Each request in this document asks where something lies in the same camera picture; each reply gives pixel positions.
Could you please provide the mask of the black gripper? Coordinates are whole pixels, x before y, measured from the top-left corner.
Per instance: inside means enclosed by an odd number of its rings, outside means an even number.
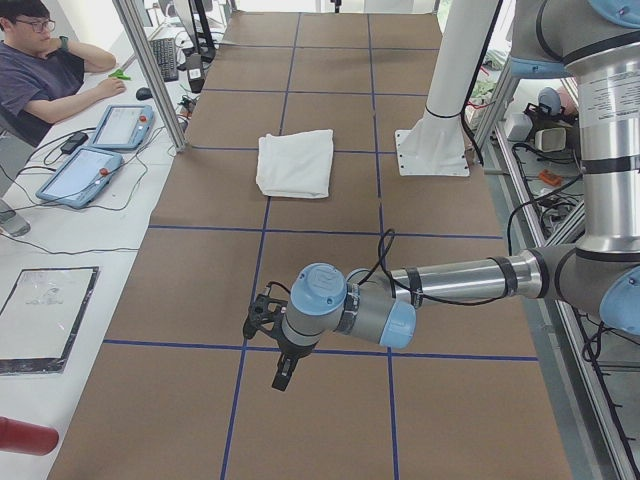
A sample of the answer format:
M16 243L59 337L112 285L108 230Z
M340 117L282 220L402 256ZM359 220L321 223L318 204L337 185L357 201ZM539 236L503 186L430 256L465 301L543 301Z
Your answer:
M283 333L276 335L276 341L280 349L280 357L277 362L277 370L272 387L284 392L293 377L298 361L309 356L313 352L315 345L297 345L291 342Z

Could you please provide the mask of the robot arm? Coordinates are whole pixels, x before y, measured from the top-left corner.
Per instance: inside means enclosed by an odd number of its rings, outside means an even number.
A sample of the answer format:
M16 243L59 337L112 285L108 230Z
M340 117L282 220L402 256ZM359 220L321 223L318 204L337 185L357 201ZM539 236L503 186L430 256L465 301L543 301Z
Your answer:
M273 387L329 331L406 347L420 307L475 307L513 296L565 302L630 334L639 331L639 5L635 1L520 1L512 70L572 77L578 88L583 235L574 243L434 266L389 268L386 232L373 267L301 270L276 305L280 356Z

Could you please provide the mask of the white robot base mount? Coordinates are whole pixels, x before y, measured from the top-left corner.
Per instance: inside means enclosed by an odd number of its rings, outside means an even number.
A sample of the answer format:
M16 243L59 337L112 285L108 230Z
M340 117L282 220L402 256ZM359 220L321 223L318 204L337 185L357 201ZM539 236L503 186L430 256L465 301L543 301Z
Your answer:
M412 129L395 132L402 176L470 174L462 120L500 10L499 1L451 3L423 116Z

